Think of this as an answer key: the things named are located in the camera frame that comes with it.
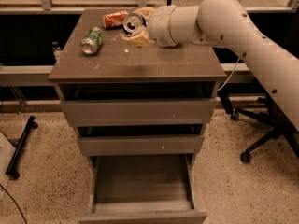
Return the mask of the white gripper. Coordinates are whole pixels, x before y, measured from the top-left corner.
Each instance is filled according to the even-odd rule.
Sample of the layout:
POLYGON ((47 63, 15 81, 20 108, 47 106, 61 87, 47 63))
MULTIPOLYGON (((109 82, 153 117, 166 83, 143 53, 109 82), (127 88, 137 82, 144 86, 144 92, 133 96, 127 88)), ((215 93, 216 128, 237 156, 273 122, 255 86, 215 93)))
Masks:
POLYGON ((170 33, 170 18, 176 6, 141 7, 134 11, 136 21, 148 21, 147 29, 141 26, 122 39, 129 45, 144 48, 151 45, 152 39, 160 47, 174 47, 177 43, 170 33))

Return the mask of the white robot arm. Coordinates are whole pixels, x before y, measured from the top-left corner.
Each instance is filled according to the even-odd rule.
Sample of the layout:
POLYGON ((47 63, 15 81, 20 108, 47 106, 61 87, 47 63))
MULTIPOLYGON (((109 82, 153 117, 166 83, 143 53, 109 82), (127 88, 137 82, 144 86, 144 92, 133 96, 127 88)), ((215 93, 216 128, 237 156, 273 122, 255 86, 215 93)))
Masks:
POLYGON ((299 60, 264 35, 237 0, 204 0, 191 7, 142 7, 126 16, 123 29, 123 39, 136 47, 193 43, 229 49, 299 129, 299 60))

